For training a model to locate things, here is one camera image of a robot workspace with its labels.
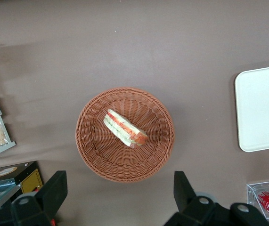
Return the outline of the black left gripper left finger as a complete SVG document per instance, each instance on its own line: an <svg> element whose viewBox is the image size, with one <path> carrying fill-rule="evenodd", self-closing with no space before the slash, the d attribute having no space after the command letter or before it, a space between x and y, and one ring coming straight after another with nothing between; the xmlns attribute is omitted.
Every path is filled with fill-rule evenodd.
<svg viewBox="0 0 269 226"><path fill-rule="evenodd" d="M37 192L18 196L11 204L15 226L50 226L67 197L67 174L57 171Z"/></svg>

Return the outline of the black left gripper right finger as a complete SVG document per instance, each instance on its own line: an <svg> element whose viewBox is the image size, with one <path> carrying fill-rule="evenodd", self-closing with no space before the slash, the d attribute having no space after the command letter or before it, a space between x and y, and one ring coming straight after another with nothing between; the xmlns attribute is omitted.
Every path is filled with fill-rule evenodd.
<svg viewBox="0 0 269 226"><path fill-rule="evenodd" d="M166 226L229 226L229 210L194 192L183 171L174 172L173 194L178 212Z"/></svg>

